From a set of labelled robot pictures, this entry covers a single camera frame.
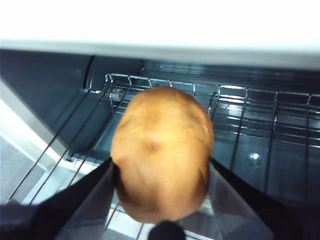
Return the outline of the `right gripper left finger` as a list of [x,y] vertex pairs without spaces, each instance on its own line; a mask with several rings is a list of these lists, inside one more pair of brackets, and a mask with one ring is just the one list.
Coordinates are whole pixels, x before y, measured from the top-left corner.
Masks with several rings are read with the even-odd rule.
[[2,240],[101,240],[114,195],[114,164],[106,160],[39,204],[0,207]]

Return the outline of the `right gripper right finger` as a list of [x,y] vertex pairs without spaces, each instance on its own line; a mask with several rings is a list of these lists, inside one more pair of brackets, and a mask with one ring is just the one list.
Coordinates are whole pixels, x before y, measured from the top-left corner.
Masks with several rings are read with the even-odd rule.
[[213,158],[208,195],[225,240],[318,240],[320,206],[283,204],[252,187]]

